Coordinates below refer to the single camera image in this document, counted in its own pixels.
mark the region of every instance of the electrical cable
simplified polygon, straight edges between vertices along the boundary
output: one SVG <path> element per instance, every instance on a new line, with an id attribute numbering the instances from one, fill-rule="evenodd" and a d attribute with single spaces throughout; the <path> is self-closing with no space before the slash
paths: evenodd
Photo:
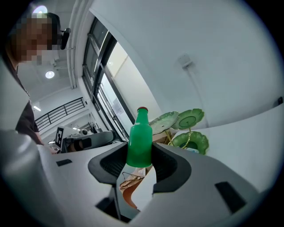
<path id="1" fill-rule="evenodd" d="M 196 85 L 196 83 L 195 83 L 195 81 L 194 81 L 194 79 L 193 79 L 193 77 L 192 77 L 192 75 L 191 75 L 191 72 L 190 72 L 190 70 L 189 70 L 189 66 L 186 67 L 185 71 L 187 72 L 187 74 L 188 74 L 190 80 L 192 81 L 192 84 L 193 84 L 193 86 L 194 86 L 194 88 L 195 88 L 195 90 L 196 90 L 198 99 L 199 99 L 199 101 L 200 101 L 200 103 L 201 103 L 201 108 L 204 110 L 204 112 L 206 112 L 206 111 L 205 111 L 205 108 L 204 108 L 203 101 L 202 101 L 201 94 L 200 94 L 199 89 L 198 89 L 198 87 L 197 87 L 197 85 Z M 206 128 L 209 128 L 209 123 L 208 123 L 206 114 L 204 115 L 204 119 L 205 119 Z"/>

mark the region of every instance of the metal railing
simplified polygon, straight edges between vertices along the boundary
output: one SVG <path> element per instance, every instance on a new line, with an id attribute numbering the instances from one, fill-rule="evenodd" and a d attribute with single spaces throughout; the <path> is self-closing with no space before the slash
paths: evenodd
<path id="1" fill-rule="evenodd" d="M 60 120 L 61 118 L 66 117 L 67 115 L 74 113 L 84 107 L 85 105 L 83 102 L 83 97 L 80 97 L 71 102 L 67 102 L 62 106 L 59 106 L 52 111 L 49 111 L 40 118 L 37 118 L 35 120 L 35 123 L 39 131 L 41 131 L 49 125 L 53 124 L 54 122 Z"/>

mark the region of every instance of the ceiling light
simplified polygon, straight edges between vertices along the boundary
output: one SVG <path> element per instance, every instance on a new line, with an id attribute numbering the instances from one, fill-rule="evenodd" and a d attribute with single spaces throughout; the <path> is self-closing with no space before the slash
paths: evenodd
<path id="1" fill-rule="evenodd" d="M 35 108 L 38 111 L 41 111 L 39 107 L 33 106 L 33 108 Z"/>
<path id="2" fill-rule="evenodd" d="M 48 78 L 48 79 L 51 79 L 52 77 L 54 77 L 54 72 L 53 72 L 53 71 L 48 71 L 48 72 L 45 74 L 45 77 Z"/>
<path id="3" fill-rule="evenodd" d="M 44 5 L 41 5 L 37 8 L 32 13 L 47 13 L 47 8 Z"/>

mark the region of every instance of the green ceramic plate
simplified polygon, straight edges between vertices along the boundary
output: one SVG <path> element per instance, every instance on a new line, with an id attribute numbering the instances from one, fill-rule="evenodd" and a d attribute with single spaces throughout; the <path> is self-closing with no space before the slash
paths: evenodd
<path id="1" fill-rule="evenodd" d="M 169 129 L 178 119 L 177 111 L 165 113 L 149 123 L 152 127 L 153 135 Z"/>
<path id="2" fill-rule="evenodd" d="M 183 147 L 188 140 L 189 132 L 178 135 L 173 139 L 174 146 Z M 205 135 L 200 132 L 191 132 L 190 141 L 187 147 L 196 149 L 200 154 L 205 155 L 206 150 L 209 147 L 209 141 Z"/>
<path id="3" fill-rule="evenodd" d="M 188 129 L 195 126 L 204 117 L 201 109 L 187 110 L 179 114 L 178 120 L 172 126 L 173 129 Z"/>

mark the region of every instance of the green bottle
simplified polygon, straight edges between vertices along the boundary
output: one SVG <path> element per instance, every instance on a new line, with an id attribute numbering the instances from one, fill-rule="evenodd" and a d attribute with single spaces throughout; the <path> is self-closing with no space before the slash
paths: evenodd
<path id="1" fill-rule="evenodd" d="M 126 163 L 133 167 L 147 167 L 152 164 L 152 128 L 148 121 L 148 109 L 139 107 L 135 124 L 130 129 Z"/>

